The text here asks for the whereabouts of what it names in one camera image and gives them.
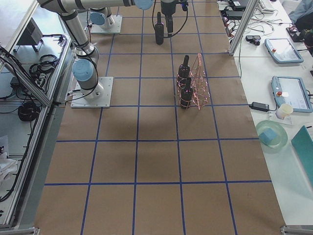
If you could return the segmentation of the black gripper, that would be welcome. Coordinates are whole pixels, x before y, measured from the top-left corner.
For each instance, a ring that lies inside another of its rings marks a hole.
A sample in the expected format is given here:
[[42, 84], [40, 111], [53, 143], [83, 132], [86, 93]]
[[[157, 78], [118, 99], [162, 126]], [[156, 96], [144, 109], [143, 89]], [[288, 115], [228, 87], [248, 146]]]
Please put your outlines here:
[[173, 17], [172, 15], [176, 12], [176, 0], [161, 0], [161, 12], [164, 16], [166, 16], [166, 27], [167, 34], [173, 34]]

